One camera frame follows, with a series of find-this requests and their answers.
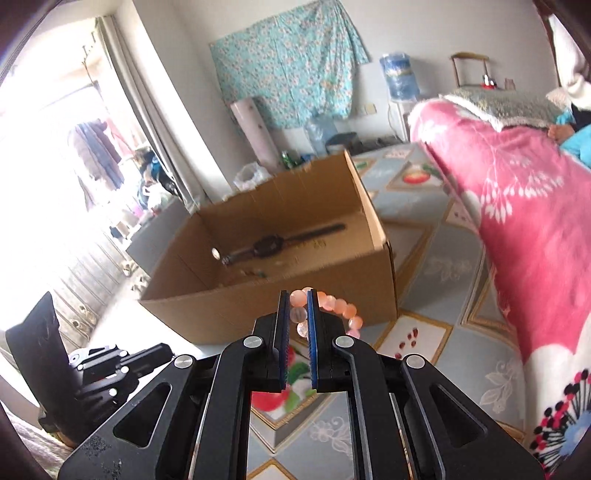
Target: plastic bag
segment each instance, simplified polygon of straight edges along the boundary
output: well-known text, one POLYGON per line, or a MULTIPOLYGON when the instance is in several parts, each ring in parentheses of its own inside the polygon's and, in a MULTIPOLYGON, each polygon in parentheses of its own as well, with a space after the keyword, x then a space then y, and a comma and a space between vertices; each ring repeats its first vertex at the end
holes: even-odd
POLYGON ((253 190, 257 185, 266 182, 271 178, 271 174, 265 167, 261 167, 258 163, 249 163, 242 167, 242 170, 236 174, 234 178, 234 185, 241 192, 253 190))
POLYGON ((149 187, 146 187, 148 192, 148 208, 150 210, 162 211, 173 199, 173 195, 164 190, 164 187, 159 183, 154 183, 149 187))

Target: green bottle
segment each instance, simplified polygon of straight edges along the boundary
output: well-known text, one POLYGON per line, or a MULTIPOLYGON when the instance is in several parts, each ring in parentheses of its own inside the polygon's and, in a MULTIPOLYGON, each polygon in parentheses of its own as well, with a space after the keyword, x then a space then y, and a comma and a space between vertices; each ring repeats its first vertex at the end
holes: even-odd
POLYGON ((293 163, 292 159, 290 158, 290 155, 287 152, 287 150, 284 150, 283 152, 281 152, 281 161, 283 162, 283 164, 285 165, 287 170, 291 170, 292 168, 294 168, 296 166, 293 163))

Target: black metal bracket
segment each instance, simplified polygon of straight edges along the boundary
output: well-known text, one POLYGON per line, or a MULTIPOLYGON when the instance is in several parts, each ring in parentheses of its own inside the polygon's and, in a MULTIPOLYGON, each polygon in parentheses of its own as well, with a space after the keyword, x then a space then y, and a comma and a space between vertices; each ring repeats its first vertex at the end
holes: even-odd
POLYGON ((7 330, 6 340, 43 407, 39 423, 75 444, 83 442, 127 401, 139 378, 173 357, 164 343, 133 355, 112 345, 82 348, 68 356, 49 292, 21 324, 7 330))
MULTIPOLYGON (((313 387, 347 392, 357 480, 544 479, 422 356, 396 360, 345 335, 313 290, 308 308, 313 387)), ((66 460, 59 480, 246 478, 251 394, 285 388, 288 318, 282 292, 278 311, 220 355, 177 357, 66 460)))

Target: wall outlet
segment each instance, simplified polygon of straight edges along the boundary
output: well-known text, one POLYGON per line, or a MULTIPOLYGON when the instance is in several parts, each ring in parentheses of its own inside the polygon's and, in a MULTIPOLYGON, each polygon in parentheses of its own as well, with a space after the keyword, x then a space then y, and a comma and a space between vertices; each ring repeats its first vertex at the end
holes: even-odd
POLYGON ((365 105, 359 105, 357 107, 357 116, 374 115, 378 111, 376 110, 374 103, 366 103, 365 105))
POLYGON ((367 103, 363 108, 365 109, 365 115, 375 115, 378 113, 374 103, 367 103))

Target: white sleeve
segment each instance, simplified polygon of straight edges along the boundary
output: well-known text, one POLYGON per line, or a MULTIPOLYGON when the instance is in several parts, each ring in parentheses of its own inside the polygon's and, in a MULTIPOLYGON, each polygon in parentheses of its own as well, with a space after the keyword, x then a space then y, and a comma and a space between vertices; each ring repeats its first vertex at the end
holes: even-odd
POLYGON ((589 64, 581 49, 555 15, 549 19, 554 33, 556 67, 563 88, 580 109, 591 110, 591 84, 589 64))

